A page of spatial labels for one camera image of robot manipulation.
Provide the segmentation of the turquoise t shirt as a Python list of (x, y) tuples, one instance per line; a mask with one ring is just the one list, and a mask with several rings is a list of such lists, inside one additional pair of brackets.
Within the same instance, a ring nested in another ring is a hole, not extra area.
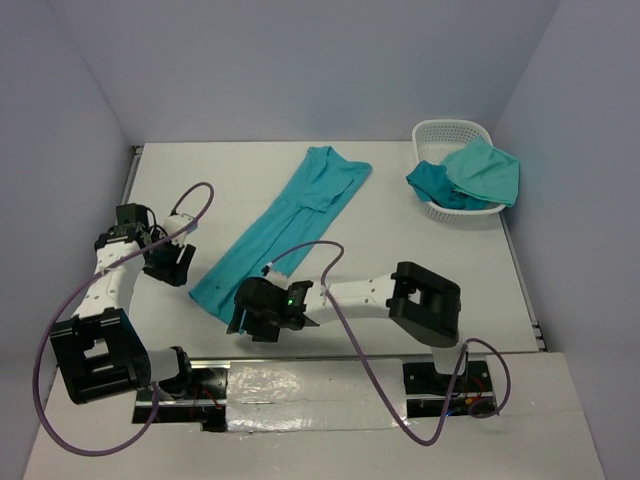
[(241, 282), (259, 276), (289, 248), (321, 239), (372, 171), (371, 164), (349, 161), (330, 146), (308, 148), (281, 193), (190, 290), (190, 298), (229, 324)]

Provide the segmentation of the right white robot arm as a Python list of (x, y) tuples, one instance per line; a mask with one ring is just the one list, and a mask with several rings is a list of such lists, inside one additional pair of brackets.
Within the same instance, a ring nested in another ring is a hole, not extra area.
[(327, 286), (312, 280), (291, 282), (264, 267), (261, 276), (240, 283), (226, 332), (275, 343), (283, 329), (300, 331), (340, 317), (389, 319), (431, 348), (437, 384), (456, 391), (470, 376), (462, 352), (460, 311), (458, 284), (409, 261), (398, 263), (389, 274)]

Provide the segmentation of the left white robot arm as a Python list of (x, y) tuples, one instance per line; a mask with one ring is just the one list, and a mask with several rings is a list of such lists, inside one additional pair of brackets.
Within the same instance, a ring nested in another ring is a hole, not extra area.
[(195, 247), (186, 241), (192, 216), (171, 212), (163, 225), (149, 222), (149, 209), (117, 207), (116, 223), (94, 243), (98, 279), (70, 319), (49, 335), (70, 399), (86, 404), (157, 384), (170, 398), (184, 398), (196, 385), (186, 352), (172, 346), (149, 351), (128, 316), (134, 285), (146, 274), (170, 286), (187, 281)]

